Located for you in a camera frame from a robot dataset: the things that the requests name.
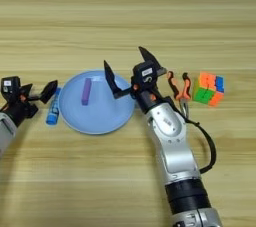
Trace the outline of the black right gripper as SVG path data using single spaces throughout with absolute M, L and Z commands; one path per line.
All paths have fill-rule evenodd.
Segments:
M 169 96 L 163 97 L 157 87 L 159 76 L 167 73 L 167 70 L 160 65 L 155 56 L 146 48 L 139 46 L 139 51 L 145 61 L 152 61 L 154 67 L 146 67 L 143 69 L 133 68 L 133 76 L 131 77 L 131 86 L 122 90 L 115 82 L 115 75 L 107 63 L 104 61 L 104 70 L 106 81 L 114 95 L 115 99 L 130 95 L 137 101 L 140 109 L 144 114 L 154 107 L 162 103 L 171 103 Z

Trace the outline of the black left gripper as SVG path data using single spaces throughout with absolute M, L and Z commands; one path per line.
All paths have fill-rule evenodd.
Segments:
M 32 86 L 32 83 L 21 86 L 21 95 L 4 97 L 6 104 L 3 106 L 3 124 L 7 128 L 18 128 L 25 119 L 33 118 L 38 112 L 38 107 L 33 101 L 46 104 L 56 92 L 58 81 L 49 82 L 41 94 L 29 96 Z

